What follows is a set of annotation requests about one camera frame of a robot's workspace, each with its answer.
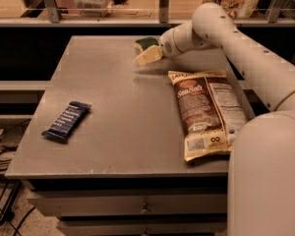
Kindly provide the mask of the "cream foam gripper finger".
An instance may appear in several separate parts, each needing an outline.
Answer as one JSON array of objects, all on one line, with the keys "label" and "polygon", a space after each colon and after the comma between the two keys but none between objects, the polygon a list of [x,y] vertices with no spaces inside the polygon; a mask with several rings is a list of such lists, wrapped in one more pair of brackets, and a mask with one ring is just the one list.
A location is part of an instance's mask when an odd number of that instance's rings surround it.
[{"label": "cream foam gripper finger", "polygon": [[144,66],[146,64],[160,60],[162,56],[163,53],[161,48],[157,45],[152,45],[135,58],[135,63],[139,66]]}]

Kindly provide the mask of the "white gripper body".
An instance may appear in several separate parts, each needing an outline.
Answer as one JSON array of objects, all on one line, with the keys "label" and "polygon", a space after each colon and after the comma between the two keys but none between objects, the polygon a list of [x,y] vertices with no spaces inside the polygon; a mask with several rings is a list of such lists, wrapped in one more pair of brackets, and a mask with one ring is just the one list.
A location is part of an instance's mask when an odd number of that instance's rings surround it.
[{"label": "white gripper body", "polygon": [[158,40],[164,57],[177,56],[177,48],[174,43],[174,29],[167,30]]}]

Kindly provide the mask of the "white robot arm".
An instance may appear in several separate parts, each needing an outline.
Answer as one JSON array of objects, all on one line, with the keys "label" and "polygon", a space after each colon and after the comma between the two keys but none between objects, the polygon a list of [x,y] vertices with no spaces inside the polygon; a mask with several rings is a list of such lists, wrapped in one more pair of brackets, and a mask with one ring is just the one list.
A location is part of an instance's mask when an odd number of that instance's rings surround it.
[{"label": "white robot arm", "polygon": [[210,46],[223,51],[267,110],[242,128],[230,154],[227,236],[295,236],[295,65],[240,32],[215,3],[136,46],[145,63]]}]

